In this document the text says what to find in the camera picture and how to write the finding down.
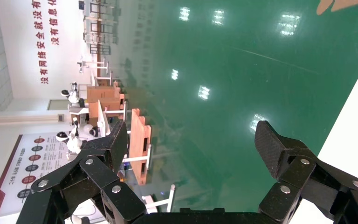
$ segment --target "small humanoid robot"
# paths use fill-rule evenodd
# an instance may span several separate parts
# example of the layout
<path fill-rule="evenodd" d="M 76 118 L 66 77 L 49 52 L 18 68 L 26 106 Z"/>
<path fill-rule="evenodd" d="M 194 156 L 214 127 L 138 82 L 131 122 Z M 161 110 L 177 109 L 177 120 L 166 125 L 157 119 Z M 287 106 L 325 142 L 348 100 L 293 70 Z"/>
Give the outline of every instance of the small humanoid robot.
<path fill-rule="evenodd" d="M 77 88 L 77 83 L 72 82 L 71 85 L 72 85 L 72 90 L 70 92 L 68 90 L 62 90 L 61 95 L 69 100 L 71 106 L 78 106 L 82 108 L 85 107 L 84 99 L 79 98 L 79 90 Z"/>
<path fill-rule="evenodd" d="M 95 130 L 92 125 L 84 125 L 80 127 L 77 118 L 73 118 L 72 125 L 75 125 L 75 127 L 72 129 L 69 135 L 67 135 L 65 132 L 59 132 L 55 136 L 58 141 L 64 142 L 67 145 L 69 151 L 67 152 L 66 156 L 68 160 L 70 160 L 70 152 L 79 154 L 87 141 L 96 139 L 98 137 L 98 131 Z"/>

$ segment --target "green floor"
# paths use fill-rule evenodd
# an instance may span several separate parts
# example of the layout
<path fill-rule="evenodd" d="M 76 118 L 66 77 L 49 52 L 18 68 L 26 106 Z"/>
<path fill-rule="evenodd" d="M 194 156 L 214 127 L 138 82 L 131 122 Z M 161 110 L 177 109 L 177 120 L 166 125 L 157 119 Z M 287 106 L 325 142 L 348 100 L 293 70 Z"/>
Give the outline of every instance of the green floor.
<path fill-rule="evenodd" d="M 317 15 L 317 0 L 119 4 L 127 69 L 114 72 L 155 135 L 138 190 L 162 199 L 176 183 L 174 211 L 256 211 L 274 180 L 254 124 L 267 119 L 317 154 L 358 78 L 358 5 Z"/>

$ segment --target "poster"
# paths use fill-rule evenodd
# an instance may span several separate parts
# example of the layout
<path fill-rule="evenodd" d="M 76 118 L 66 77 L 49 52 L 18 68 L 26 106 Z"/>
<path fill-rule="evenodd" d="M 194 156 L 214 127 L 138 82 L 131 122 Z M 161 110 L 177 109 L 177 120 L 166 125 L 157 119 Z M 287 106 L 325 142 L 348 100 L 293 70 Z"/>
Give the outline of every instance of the poster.
<path fill-rule="evenodd" d="M 67 164 L 67 151 L 55 133 L 20 135 L 0 177 L 0 217 L 20 212 L 32 183 Z M 82 210 L 96 209 L 83 206 Z M 90 215 L 90 220 L 102 216 L 99 211 Z"/>

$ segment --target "chinese slogan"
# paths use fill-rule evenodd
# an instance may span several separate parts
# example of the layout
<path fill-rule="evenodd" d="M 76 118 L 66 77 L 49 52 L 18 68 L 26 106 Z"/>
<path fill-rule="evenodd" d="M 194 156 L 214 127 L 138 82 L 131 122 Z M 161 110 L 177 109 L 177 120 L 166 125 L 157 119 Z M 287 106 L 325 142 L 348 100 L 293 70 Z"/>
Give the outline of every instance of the chinese slogan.
<path fill-rule="evenodd" d="M 42 22 L 42 10 L 41 2 L 32 0 L 33 16 L 34 16 L 34 27 L 36 30 L 36 47 L 38 48 L 38 58 L 39 58 L 39 72 L 41 74 L 41 83 L 48 84 L 48 63 L 47 55 L 45 51 L 45 41 L 50 40 L 51 45 L 60 45 L 60 40 L 58 37 L 58 19 L 57 19 L 57 9 L 56 0 L 47 0 L 49 4 L 48 17 L 49 17 L 49 26 L 46 27 Z M 45 30 L 50 28 L 49 33 L 47 32 L 45 39 Z"/>

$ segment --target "red circle icon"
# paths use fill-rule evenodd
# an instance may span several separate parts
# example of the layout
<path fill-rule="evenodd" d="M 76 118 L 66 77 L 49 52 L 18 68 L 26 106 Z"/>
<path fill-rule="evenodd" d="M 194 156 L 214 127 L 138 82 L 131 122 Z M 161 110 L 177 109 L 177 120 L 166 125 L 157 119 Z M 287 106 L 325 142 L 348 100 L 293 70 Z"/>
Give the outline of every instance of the red circle icon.
<path fill-rule="evenodd" d="M 35 139 L 34 143 L 42 143 L 44 142 L 44 139 L 42 138 L 38 138 L 38 139 Z"/>
<path fill-rule="evenodd" d="M 36 176 L 26 176 L 22 179 L 21 182 L 27 184 L 27 183 L 32 183 L 35 180 L 36 180 Z"/>
<path fill-rule="evenodd" d="M 40 158 L 41 158 L 40 155 L 32 155 L 32 156 L 30 156 L 28 159 L 29 159 L 30 161 L 36 161 L 36 160 L 38 160 L 38 159 L 40 159 Z"/>

